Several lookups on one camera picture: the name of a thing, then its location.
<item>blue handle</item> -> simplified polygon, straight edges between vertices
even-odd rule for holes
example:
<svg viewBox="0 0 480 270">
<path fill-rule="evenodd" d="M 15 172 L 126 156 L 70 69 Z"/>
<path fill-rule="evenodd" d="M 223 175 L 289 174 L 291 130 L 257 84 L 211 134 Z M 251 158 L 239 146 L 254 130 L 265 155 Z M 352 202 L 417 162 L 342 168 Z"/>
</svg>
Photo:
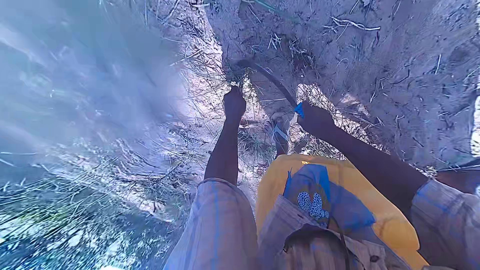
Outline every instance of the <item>blue handle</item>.
<svg viewBox="0 0 480 270">
<path fill-rule="evenodd" d="M 305 118 L 305 114 L 303 114 L 302 102 L 300 102 L 296 107 L 294 112 L 298 113 L 301 118 Z"/>
</svg>

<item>dirt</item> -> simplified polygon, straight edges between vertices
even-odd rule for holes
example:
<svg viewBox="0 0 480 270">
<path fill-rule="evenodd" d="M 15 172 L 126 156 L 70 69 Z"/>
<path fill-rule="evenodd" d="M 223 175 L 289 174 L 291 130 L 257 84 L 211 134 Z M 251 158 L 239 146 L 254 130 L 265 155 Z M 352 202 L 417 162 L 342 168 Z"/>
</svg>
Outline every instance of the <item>dirt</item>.
<svg viewBox="0 0 480 270">
<path fill-rule="evenodd" d="M 473 2 L 215 0 L 205 11 L 230 79 L 244 72 L 236 61 L 252 59 L 293 94 L 299 84 L 317 84 L 373 140 L 413 165 L 473 159 L 480 66 Z M 260 101 L 282 98 L 261 75 L 249 78 Z M 291 113 L 285 100 L 261 104 L 267 115 Z"/>
</svg>

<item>dark skin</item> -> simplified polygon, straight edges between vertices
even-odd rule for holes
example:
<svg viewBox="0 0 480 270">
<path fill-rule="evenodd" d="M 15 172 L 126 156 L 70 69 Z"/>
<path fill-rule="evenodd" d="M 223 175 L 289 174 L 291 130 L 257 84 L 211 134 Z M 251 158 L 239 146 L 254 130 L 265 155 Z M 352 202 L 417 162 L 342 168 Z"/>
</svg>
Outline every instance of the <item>dark skin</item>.
<svg viewBox="0 0 480 270">
<path fill-rule="evenodd" d="M 302 107 L 305 118 L 299 117 L 300 126 L 342 152 L 409 219 L 413 197 L 428 178 L 397 157 L 377 150 L 335 126 L 327 110 L 311 106 L 308 100 Z"/>
<path fill-rule="evenodd" d="M 234 185 L 238 177 L 238 126 L 246 102 L 241 89 L 233 86 L 224 96 L 225 123 L 205 170 L 205 179 L 217 177 Z M 352 137 L 335 126 L 331 114 L 303 102 L 304 118 L 298 123 L 311 135 L 342 152 L 347 159 L 409 218 L 412 199 L 428 178 L 405 162 Z"/>
<path fill-rule="evenodd" d="M 241 117 L 247 106 L 242 94 L 240 88 L 232 86 L 230 92 L 223 96 L 225 122 L 223 123 L 222 133 L 220 133 L 215 148 L 208 159 L 204 179 L 216 177 L 237 185 L 239 174 L 238 130 Z"/>
</svg>

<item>shirt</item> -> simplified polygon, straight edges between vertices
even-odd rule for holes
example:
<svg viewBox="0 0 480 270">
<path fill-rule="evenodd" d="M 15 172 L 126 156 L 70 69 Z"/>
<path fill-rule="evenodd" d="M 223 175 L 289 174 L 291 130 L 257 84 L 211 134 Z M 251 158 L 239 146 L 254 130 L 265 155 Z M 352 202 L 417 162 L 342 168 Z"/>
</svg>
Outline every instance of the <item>shirt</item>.
<svg viewBox="0 0 480 270">
<path fill-rule="evenodd" d="M 431 180 L 412 201 L 411 221 L 420 240 L 420 254 L 432 265 L 453 269 L 480 269 L 480 198 Z M 286 252 L 285 240 L 309 216 L 283 198 L 265 220 L 258 240 L 252 208 L 234 185 L 209 178 L 198 186 L 185 230 L 164 269 L 345 269 L 339 234 L 321 229 L 309 246 L 295 245 Z M 409 269 L 376 240 L 371 232 L 345 236 L 351 269 Z"/>
</svg>

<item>yellow bag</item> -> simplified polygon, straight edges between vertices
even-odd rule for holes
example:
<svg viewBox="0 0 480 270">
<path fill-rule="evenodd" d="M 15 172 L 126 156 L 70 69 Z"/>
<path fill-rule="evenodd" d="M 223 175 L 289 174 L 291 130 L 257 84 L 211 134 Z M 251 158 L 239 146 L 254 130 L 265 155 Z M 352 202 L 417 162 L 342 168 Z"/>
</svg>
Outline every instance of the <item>yellow bag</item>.
<svg viewBox="0 0 480 270">
<path fill-rule="evenodd" d="M 328 170 L 328 179 L 351 192 L 373 213 L 375 234 L 398 256 L 412 267 L 420 270 L 428 265 L 417 252 L 420 248 L 417 233 L 402 212 L 387 200 L 348 160 L 336 160 L 301 154 L 281 155 L 272 162 L 258 185 L 255 209 L 257 233 L 273 208 L 278 194 L 283 194 L 288 178 L 304 164 L 321 164 Z"/>
</svg>

